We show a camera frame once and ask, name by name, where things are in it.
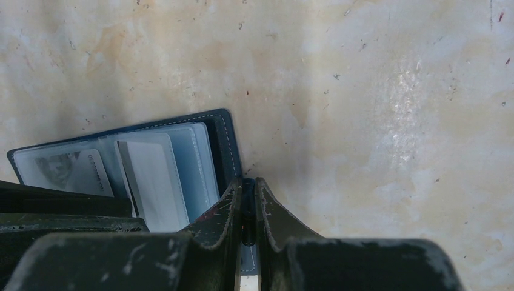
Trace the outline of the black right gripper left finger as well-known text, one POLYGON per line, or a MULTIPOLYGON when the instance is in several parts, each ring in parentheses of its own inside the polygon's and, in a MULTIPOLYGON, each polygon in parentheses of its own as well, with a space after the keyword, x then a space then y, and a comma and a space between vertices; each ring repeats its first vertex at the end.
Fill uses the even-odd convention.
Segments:
POLYGON ((53 232, 23 254, 5 290, 238 290, 242 179, 172 233, 53 232))

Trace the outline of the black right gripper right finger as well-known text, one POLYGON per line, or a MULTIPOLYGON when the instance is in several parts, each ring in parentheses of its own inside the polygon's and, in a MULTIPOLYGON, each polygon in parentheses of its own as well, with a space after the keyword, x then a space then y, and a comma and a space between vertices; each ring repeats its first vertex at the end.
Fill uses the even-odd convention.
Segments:
POLYGON ((261 290, 462 290, 447 254, 425 239, 325 238, 255 181, 261 290))

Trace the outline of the thin card edge-on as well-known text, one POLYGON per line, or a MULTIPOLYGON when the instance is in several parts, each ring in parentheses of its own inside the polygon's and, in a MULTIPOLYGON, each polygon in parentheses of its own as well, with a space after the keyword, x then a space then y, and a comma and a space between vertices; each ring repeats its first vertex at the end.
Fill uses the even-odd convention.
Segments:
POLYGON ((133 213, 149 231, 172 233, 189 224, 171 140, 166 137, 115 141, 133 213))

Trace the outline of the dark blue leather card holder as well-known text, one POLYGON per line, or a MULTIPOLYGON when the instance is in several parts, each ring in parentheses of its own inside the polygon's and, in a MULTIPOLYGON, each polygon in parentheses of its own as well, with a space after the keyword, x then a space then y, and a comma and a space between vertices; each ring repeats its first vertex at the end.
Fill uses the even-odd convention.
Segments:
POLYGON ((227 109, 184 115, 10 150, 27 186, 127 198, 152 232, 201 217, 242 176, 227 109))

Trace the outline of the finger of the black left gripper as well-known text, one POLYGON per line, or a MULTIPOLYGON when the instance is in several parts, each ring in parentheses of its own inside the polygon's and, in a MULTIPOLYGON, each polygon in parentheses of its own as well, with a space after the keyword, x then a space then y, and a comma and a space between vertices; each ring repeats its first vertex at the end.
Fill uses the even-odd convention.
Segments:
POLYGON ((127 198, 67 193, 1 181, 1 281, 26 250, 53 232, 146 232, 127 198))

